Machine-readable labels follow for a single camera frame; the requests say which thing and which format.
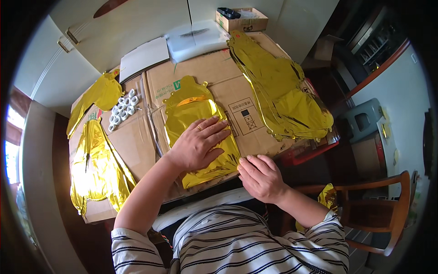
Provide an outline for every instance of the finger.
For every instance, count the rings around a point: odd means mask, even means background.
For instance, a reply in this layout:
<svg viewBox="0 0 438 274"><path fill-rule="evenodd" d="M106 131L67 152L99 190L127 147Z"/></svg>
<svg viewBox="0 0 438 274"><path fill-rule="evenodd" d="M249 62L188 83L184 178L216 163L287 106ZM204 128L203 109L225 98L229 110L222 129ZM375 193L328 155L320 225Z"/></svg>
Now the finger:
<svg viewBox="0 0 438 274"><path fill-rule="evenodd" d="M229 129L221 130L221 131L209 136L207 139L205 139L206 144L210 147L214 147L218 143L223 141L226 137L228 137L228 135L230 135L230 134L231 134L231 130L229 130Z"/></svg>
<svg viewBox="0 0 438 274"><path fill-rule="evenodd" d="M245 158L239 159L240 165L243 167L245 172L241 175L243 175L244 179L248 179L246 177L246 174L256 180L257 182L265 180L266 176L262 174L257 168L255 168L250 162L248 162Z"/></svg>
<svg viewBox="0 0 438 274"><path fill-rule="evenodd" d="M204 130L209 126L216 124L218 120L219 120L219 116L215 115L198 124L198 127L200 127L201 130Z"/></svg>
<svg viewBox="0 0 438 274"><path fill-rule="evenodd" d="M268 156L259 154L259 155L257 155L257 158L262 160L270 169L272 169L274 171L279 171L278 166Z"/></svg>
<svg viewBox="0 0 438 274"><path fill-rule="evenodd" d="M196 126L198 126L200 123L202 123L202 122L205 121L205 120L206 120L205 118L202 118L202 119L199 119L199 120L194 121L193 123L191 123L191 124L189 125L189 127L187 128L187 130L191 130L191 129L196 128Z"/></svg>
<svg viewBox="0 0 438 274"><path fill-rule="evenodd" d="M222 153L224 153L225 151L219 147L210 150L209 152L207 152L207 154L204 157L204 163L205 165L208 167L208 165L214 161L217 157L219 157L219 155L221 155Z"/></svg>
<svg viewBox="0 0 438 274"><path fill-rule="evenodd" d="M219 121L216 124L211 125L208 128L203 129L201 132L201 136L204 138L208 138L211 135L223 130L227 124L228 124L227 120Z"/></svg>
<svg viewBox="0 0 438 274"><path fill-rule="evenodd" d="M269 175L269 173L272 173L272 170L263 162L262 160L258 159L255 156L248 155L247 156L248 161L250 161L255 167L260 170L264 175Z"/></svg>
<svg viewBox="0 0 438 274"><path fill-rule="evenodd" d="M253 189L258 186L258 182L252 178L248 172L243 168L242 165L237 166L237 170L240 173L239 178L242 180L242 183L245 184L247 187Z"/></svg>

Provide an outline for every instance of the flattened cardboard box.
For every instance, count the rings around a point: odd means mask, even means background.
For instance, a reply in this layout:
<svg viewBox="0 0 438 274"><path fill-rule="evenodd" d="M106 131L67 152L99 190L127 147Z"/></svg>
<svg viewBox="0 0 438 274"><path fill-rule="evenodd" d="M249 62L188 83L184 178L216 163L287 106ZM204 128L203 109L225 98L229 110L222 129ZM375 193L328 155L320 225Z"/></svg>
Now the flattened cardboard box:
<svg viewBox="0 0 438 274"><path fill-rule="evenodd" d="M275 57L289 58L264 33L252 32L247 33L247 35ZM206 53L178 64L172 64L169 61L146 72L144 79L146 80L145 86L149 91L148 104L152 108L152 120L157 133L157 143L163 153L169 151L170 148L164 127L167 119L165 114L166 106L162 101L168 99L171 92L177 92L181 88L180 79L186 75L194 76L198 84L202 84L204 81L208 82L207 88L213 94L215 102L223 108L230 121L231 131L241 156L266 154L274 157L296 142L293 139L278 142L266 132L266 127L260 121L255 108L254 104L256 102L250 84L231 59L229 49L224 49ZM181 187L171 188L166 201L175 200L187 192L199 192L236 175L237 172L234 172L188 190Z"/></svg>
<svg viewBox="0 0 438 274"><path fill-rule="evenodd" d="M136 110L133 115L130 115L128 119L118 125L115 131L110 132L108 127L110 125L109 119L111 111L101 111L97 106L91 106L69 140L70 166L76 155L76 149L84 124L89 120L101 117L101 125L108 135L108 138L131 171L134 179L138 182L155 164L155 148L147 122L145 111L146 100L144 100L145 93L141 76L137 76L126 84L123 84L122 88L128 92L131 89L135 89L136 95L140 97L140 102L137 106L143 110ZM73 103L72 109L79 99L80 98ZM102 201L88 200L87 212L83 218L86 223L90 223L114 218L116 215L117 212L113 209L108 199Z"/></svg>

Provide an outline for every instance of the gold mylar sheet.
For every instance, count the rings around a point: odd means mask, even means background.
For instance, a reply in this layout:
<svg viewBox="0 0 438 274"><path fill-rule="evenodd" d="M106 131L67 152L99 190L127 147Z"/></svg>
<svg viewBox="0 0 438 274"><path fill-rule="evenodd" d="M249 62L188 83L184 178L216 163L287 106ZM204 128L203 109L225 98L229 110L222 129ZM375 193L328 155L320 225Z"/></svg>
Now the gold mylar sheet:
<svg viewBox="0 0 438 274"><path fill-rule="evenodd" d="M192 76L184 76L181 79L181 89L172 92L170 98L164 99L163 103L166 104L166 135L170 147L198 119L217 115L220 121L226 120L224 111L214 102L213 95L207 89L207 82L198 85ZM240 153L233 135L226 137L216 147L225 152L208 167L187 173L182 179L185 189L237 170Z"/></svg>
<svg viewBox="0 0 438 274"><path fill-rule="evenodd" d="M253 39L233 30L228 40L230 55L251 85L256 108L268 133L283 138L324 138L333 116L322 101L299 86L301 67L292 60L275 58Z"/></svg>
<svg viewBox="0 0 438 274"><path fill-rule="evenodd" d="M332 184L327 184L321 193L318 195L318 203L327 207L334 212L338 212L338 205L336 204L336 190ZM295 221L297 231L304 233L303 226Z"/></svg>
<svg viewBox="0 0 438 274"><path fill-rule="evenodd" d="M85 112L92 104L95 104L102 111L109 111L113 106L117 105L118 99L124 95L122 86L115 80L115 77L119 74L119 69L111 73L104 73L88 91L82 95L82 98L70 114L70 120L67 126L67 137L69 139L73 135Z"/></svg>
<svg viewBox="0 0 438 274"><path fill-rule="evenodd" d="M90 120L84 125L71 166L70 196L79 215L87 212L87 199L108 198L118 212L136 185L100 120Z"/></svg>

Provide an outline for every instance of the black and white striped shirt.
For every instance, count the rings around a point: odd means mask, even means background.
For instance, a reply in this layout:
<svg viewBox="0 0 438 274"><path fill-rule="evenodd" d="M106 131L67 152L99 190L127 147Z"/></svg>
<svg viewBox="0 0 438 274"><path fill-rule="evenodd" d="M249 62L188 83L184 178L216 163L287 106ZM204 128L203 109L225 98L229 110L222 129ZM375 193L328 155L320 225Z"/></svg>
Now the black and white striped shirt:
<svg viewBox="0 0 438 274"><path fill-rule="evenodd" d="M348 245L339 216L305 234L273 236L259 214L236 205L201 210L173 238L173 260L165 269L149 239L125 228L112 231L117 273L347 273Z"/></svg>

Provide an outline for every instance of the person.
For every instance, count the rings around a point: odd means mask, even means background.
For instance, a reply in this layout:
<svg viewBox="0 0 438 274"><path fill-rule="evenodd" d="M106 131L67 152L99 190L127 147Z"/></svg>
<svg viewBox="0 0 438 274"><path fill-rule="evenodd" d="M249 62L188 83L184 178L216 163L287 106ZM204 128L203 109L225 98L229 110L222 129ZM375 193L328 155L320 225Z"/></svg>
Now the person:
<svg viewBox="0 0 438 274"><path fill-rule="evenodd" d="M173 235L168 235L173 259L170 269L164 267L146 233L175 179L205 168L224 152L213 148L230 134L224 129L227 121L218 120L212 117L191 124L133 189L111 233L116 272L347 273L348 245L339 216L286 185L278 167L265 155L239 159L241 189L252 199L204 206L178 220ZM272 235L263 213L248 206L251 201L277 205L306 228L305 233Z"/></svg>

